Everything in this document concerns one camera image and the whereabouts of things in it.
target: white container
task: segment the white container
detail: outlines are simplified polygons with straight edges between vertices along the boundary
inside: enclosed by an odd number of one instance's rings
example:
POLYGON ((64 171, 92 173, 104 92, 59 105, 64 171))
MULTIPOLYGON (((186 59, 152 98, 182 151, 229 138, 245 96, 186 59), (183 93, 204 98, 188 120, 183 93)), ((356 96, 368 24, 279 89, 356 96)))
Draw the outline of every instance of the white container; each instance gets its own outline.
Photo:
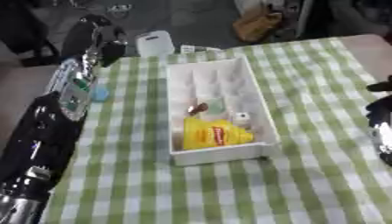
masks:
POLYGON ((167 31, 152 31, 137 36, 136 48, 143 58, 165 56, 175 51, 172 38, 167 31))
POLYGON ((246 58, 170 65, 167 68, 170 154, 176 165, 199 165, 271 155, 279 136, 246 58), (245 112, 255 141, 197 150, 182 150, 184 112, 198 97, 223 97, 227 117, 245 112))

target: green checkered tablecloth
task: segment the green checkered tablecloth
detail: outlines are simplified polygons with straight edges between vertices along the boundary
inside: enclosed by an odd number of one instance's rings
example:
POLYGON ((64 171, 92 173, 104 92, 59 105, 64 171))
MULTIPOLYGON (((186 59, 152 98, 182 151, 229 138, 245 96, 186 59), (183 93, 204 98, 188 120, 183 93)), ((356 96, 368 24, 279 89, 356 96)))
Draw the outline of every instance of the green checkered tablecloth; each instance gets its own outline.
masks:
POLYGON ((336 38, 125 58, 101 70, 44 223, 392 223, 390 169, 368 138, 374 82, 336 38), (257 159, 177 167, 168 153, 167 64, 245 55, 282 138, 257 159))

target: black object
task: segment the black object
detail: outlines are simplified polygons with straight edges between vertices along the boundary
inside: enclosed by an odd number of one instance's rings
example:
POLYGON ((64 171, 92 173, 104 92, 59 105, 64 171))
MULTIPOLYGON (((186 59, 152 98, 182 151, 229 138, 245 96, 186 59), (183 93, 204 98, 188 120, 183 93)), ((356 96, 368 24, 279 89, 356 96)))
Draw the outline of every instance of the black object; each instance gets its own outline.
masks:
MULTIPOLYGON (((382 81, 367 86, 367 90, 371 92, 392 91, 392 75, 388 77, 388 81, 382 81)), ((366 106, 368 111, 367 119, 369 127, 373 130, 373 142, 377 149, 380 159, 387 165, 392 166, 392 132, 390 130, 391 112, 392 112, 392 95, 381 98, 366 106)))
POLYGON ((101 48, 101 65, 107 67, 125 54, 125 32, 105 17, 86 15, 70 30, 62 46, 60 60, 82 55, 94 44, 101 48), (95 28, 100 26, 100 33, 95 28))
POLYGON ((48 30, 20 0, 0 3, 0 40, 15 54, 33 52, 34 57, 21 59, 25 67, 50 65, 58 62, 59 52, 47 40, 48 30), (43 56, 47 47, 51 56, 43 56))

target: red label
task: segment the red label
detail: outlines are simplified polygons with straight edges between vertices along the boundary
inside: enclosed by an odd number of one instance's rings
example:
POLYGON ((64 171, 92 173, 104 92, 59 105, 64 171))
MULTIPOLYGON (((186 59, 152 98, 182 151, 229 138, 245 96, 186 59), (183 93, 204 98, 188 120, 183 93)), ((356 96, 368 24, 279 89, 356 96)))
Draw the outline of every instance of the red label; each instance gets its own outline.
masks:
POLYGON ((213 139, 217 145, 225 145, 224 143, 225 131, 220 127, 213 127, 213 139))

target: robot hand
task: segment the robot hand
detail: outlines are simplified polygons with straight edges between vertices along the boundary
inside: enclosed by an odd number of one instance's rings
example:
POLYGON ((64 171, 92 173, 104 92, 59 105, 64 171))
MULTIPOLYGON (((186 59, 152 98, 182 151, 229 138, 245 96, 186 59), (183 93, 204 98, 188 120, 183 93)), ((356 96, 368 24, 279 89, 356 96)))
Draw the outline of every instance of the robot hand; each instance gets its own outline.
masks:
MULTIPOLYGON (((371 92, 392 91, 392 75, 388 81, 367 86, 371 92)), ((392 112, 392 95, 370 103, 366 107, 369 126, 372 128, 372 138, 380 158, 392 166, 392 129, 390 128, 390 114, 392 112)))
POLYGON ((68 33, 63 62, 24 113, 0 157, 0 224, 38 223, 74 154, 94 91, 95 68, 123 56, 123 31, 83 17, 68 33))

